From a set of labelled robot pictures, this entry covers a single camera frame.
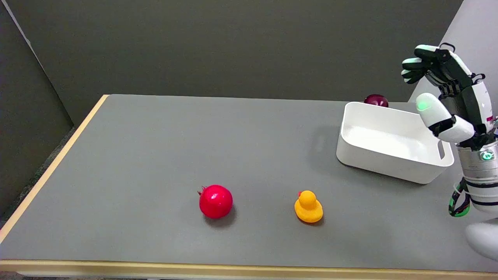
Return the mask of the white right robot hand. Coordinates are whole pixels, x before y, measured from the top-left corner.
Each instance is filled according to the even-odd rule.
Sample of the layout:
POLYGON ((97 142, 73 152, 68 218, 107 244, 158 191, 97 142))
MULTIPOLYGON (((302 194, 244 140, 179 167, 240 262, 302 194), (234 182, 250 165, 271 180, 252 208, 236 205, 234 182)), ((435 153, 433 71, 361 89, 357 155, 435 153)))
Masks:
POLYGON ((426 78, 440 94, 420 94, 416 110, 425 126, 443 142, 479 150, 496 141, 491 98, 486 75, 471 71, 455 53, 455 46, 418 45, 414 57, 403 60, 406 84, 426 78))

